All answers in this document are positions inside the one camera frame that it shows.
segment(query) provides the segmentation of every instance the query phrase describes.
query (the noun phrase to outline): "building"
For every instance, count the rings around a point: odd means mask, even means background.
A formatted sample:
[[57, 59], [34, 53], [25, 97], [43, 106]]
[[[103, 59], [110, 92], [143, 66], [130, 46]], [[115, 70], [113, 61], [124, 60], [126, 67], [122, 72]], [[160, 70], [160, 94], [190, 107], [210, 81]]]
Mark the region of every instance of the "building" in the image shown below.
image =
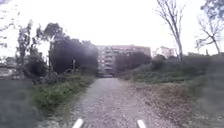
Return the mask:
[[98, 70], [102, 73], [114, 73], [115, 56], [119, 53], [142, 52], [151, 56], [149, 47], [134, 45], [98, 45]]
[[175, 56], [175, 49], [161, 46], [153, 52], [153, 56], [163, 55], [165, 58], [169, 58], [170, 56]]
[[15, 67], [16, 67], [16, 59], [14, 57], [6, 58], [6, 63], [0, 63], [0, 77], [11, 76], [16, 72]]

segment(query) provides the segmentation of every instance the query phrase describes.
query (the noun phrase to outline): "vegetation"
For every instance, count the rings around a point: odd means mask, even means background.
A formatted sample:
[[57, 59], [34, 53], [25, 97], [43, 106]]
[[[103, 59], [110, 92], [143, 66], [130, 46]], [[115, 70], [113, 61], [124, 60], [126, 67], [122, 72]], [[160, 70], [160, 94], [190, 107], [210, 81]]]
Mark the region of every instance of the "vegetation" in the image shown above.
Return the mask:
[[204, 37], [197, 40], [196, 48], [200, 49], [203, 46], [214, 44], [217, 52], [220, 53], [221, 51], [218, 41], [220, 40], [220, 33], [223, 30], [223, 21], [211, 16], [211, 8], [208, 6], [203, 7], [203, 11], [204, 15], [198, 18], [198, 22]]
[[181, 8], [177, 7], [176, 0], [157, 0], [159, 9], [157, 10], [158, 15], [164, 20], [168, 25], [172, 36], [175, 39], [175, 42], [178, 46], [179, 59], [183, 59], [183, 48], [181, 43], [181, 22], [183, 18], [184, 6]]
[[164, 60], [159, 55], [150, 64], [123, 72], [120, 77], [147, 83], [137, 87], [138, 91], [148, 97], [146, 104], [155, 108], [161, 117], [183, 127], [194, 117], [192, 112], [196, 111], [198, 105], [194, 102], [196, 99], [203, 97], [206, 103], [212, 100], [212, 103], [222, 106], [216, 99], [223, 95], [217, 94], [218, 90], [223, 91], [223, 63], [223, 54], [184, 56], [182, 63], [177, 58]]
[[73, 75], [70, 76], [69, 80], [62, 83], [35, 86], [32, 91], [33, 102], [44, 114], [49, 114], [71, 96], [88, 87], [93, 80], [92, 75]]
[[[36, 35], [31, 37], [32, 24], [30, 21], [27, 27], [21, 28], [18, 37], [17, 65], [26, 72], [26, 75], [45, 76], [47, 69], [49, 73], [58, 74], [64, 73], [67, 69], [97, 72], [98, 52], [90, 41], [80, 42], [78, 39], [70, 38], [57, 23], [49, 23], [44, 30], [37, 28]], [[41, 41], [50, 43], [48, 62], [44, 62], [42, 53], [38, 52], [37, 46]], [[31, 64], [40, 66], [37, 69], [45, 71], [41, 71], [41, 75], [37, 71], [31, 71]]]
[[25, 67], [31, 74], [35, 75], [36, 77], [46, 76], [47, 65], [41, 55], [29, 55], [27, 57], [27, 63], [25, 64]]
[[120, 53], [115, 58], [115, 65], [117, 73], [134, 69], [139, 67], [143, 64], [150, 63], [151, 58], [145, 55], [142, 52], [135, 52], [135, 53]]
[[222, 0], [206, 0], [205, 4], [201, 6], [201, 9], [208, 9], [208, 15], [210, 18], [220, 18], [223, 19], [223, 9], [224, 3]]
[[128, 71], [123, 77], [146, 83], [182, 82], [205, 74], [210, 62], [209, 56], [185, 56], [183, 63], [176, 58], [166, 61], [154, 58], [151, 64]]

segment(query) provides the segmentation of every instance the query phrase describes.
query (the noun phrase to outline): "shrub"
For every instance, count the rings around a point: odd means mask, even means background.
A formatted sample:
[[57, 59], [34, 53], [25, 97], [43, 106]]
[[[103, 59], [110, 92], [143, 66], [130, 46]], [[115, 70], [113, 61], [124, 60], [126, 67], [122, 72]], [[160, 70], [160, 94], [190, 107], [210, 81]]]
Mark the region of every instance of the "shrub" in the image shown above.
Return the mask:
[[183, 75], [190, 75], [190, 76], [195, 76], [198, 74], [198, 69], [196, 67], [192, 67], [192, 66], [183, 66], [181, 68], [181, 72], [183, 73]]
[[165, 57], [163, 55], [156, 55], [151, 63], [151, 69], [152, 70], [159, 70], [163, 67], [165, 63]]
[[178, 59], [178, 58], [175, 56], [169, 56], [168, 59]]
[[115, 57], [115, 70], [119, 73], [130, 69], [137, 68], [144, 64], [149, 64], [151, 57], [142, 52], [120, 53]]
[[36, 86], [32, 91], [33, 102], [44, 114], [52, 113], [61, 103], [91, 82], [93, 82], [92, 76], [74, 76], [71, 81], [56, 83], [53, 86]]
[[36, 77], [45, 76], [47, 72], [47, 65], [42, 58], [38, 56], [29, 56], [28, 62], [25, 64], [26, 71]]

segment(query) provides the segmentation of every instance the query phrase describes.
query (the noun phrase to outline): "tree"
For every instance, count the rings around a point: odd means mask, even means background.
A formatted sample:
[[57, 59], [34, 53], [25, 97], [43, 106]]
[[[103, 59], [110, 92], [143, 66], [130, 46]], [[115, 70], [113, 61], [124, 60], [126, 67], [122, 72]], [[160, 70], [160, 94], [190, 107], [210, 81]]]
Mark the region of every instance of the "tree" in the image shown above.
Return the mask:
[[35, 56], [38, 54], [36, 45], [39, 44], [39, 28], [36, 30], [36, 35], [31, 37], [31, 29], [33, 22], [30, 21], [25, 28], [20, 28], [18, 37], [18, 47], [16, 53], [17, 66], [20, 69], [20, 74], [26, 69], [25, 64], [29, 62], [26, 61], [28, 55]]
[[0, 1], [0, 46], [7, 47], [5, 40], [8, 38], [5, 31], [13, 27], [15, 29], [18, 26], [16, 16], [20, 15], [20, 12], [17, 10], [17, 5], [14, 5], [12, 8], [6, 7], [5, 5], [9, 3], [10, 0], [1, 0]]
[[49, 64], [49, 73], [52, 72], [52, 50], [54, 46], [54, 42], [57, 40], [61, 40], [65, 37], [65, 34], [63, 33], [63, 28], [60, 27], [58, 23], [48, 23], [46, 28], [44, 30], [40, 30], [39, 33], [41, 33], [41, 38], [43, 40], [49, 41], [49, 51], [48, 51], [48, 64]]
[[33, 51], [33, 53], [31, 52], [30, 55], [27, 56], [25, 68], [33, 77], [45, 76], [47, 72], [47, 65], [38, 50], [35, 52]]
[[63, 38], [54, 42], [51, 52], [53, 71], [63, 73], [67, 69], [75, 69], [81, 72], [96, 73], [98, 51], [90, 41], [80, 42], [78, 39]]
[[157, 0], [159, 9], [158, 15], [168, 24], [173, 37], [178, 46], [180, 61], [183, 59], [183, 49], [181, 44], [181, 21], [183, 18], [184, 7], [177, 8], [176, 0]]
[[151, 63], [151, 69], [152, 70], [159, 70], [163, 67], [164, 63], [165, 63], [165, 56], [163, 55], [156, 55], [153, 59], [152, 59], [152, 63]]
[[150, 63], [151, 58], [142, 52], [119, 53], [115, 57], [116, 71], [125, 71]]
[[220, 18], [223, 20], [224, 0], [206, 0], [201, 6], [202, 10], [208, 10], [208, 16], [211, 19]]
[[218, 18], [212, 18], [210, 16], [210, 10], [204, 9], [204, 17], [198, 18], [198, 23], [201, 27], [201, 31], [205, 35], [205, 38], [198, 39], [196, 41], [196, 48], [200, 49], [201, 47], [209, 44], [214, 44], [217, 52], [220, 53], [220, 47], [218, 45], [218, 40], [220, 39], [220, 32], [223, 30], [223, 23]]

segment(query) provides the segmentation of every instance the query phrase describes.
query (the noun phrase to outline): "bare tree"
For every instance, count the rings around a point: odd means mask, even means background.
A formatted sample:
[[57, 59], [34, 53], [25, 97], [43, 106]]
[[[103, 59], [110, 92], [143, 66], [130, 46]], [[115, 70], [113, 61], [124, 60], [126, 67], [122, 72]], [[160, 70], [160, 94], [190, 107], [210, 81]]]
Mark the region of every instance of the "bare tree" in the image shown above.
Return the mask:
[[181, 35], [181, 21], [183, 18], [184, 7], [177, 8], [176, 0], [157, 0], [159, 9], [157, 12], [161, 18], [169, 25], [169, 28], [172, 32], [172, 36], [175, 38], [175, 41], [179, 50], [179, 58], [182, 61], [183, 59], [183, 49], [180, 40]]
[[17, 5], [10, 5], [7, 4], [10, 0], [0, 0], [0, 46], [6, 47], [6, 39], [8, 38], [5, 32], [13, 27], [16, 29], [18, 26], [18, 16], [20, 12], [18, 11]]
[[208, 10], [204, 10], [204, 17], [198, 18], [198, 23], [201, 27], [201, 31], [206, 36], [205, 38], [198, 39], [196, 48], [201, 48], [205, 45], [214, 44], [217, 52], [220, 53], [220, 47], [218, 41], [220, 39], [220, 32], [223, 30], [223, 23], [220, 19], [211, 18], [208, 14]]

